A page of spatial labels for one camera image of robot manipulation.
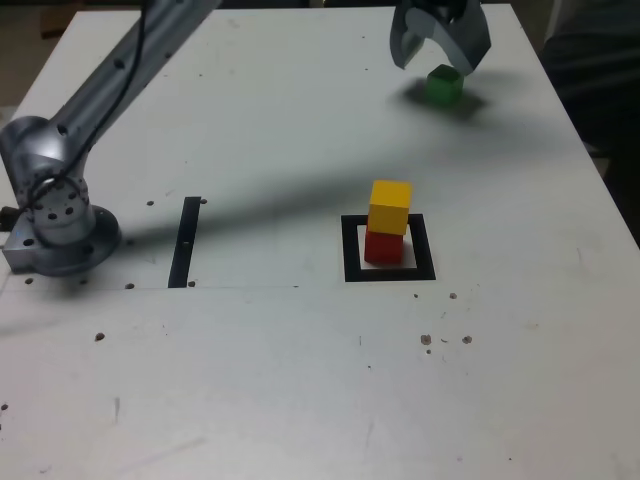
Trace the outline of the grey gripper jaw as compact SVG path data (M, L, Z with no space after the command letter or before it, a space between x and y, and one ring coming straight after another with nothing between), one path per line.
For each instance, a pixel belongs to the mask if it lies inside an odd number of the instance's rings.
M394 64L405 69L426 39L433 36L436 18L433 1L401 1L394 10L390 51Z
M437 43L450 65L462 75L472 74L491 48L488 24L479 1L468 1L462 15L451 20L424 7L413 7L407 11L405 21L411 33Z

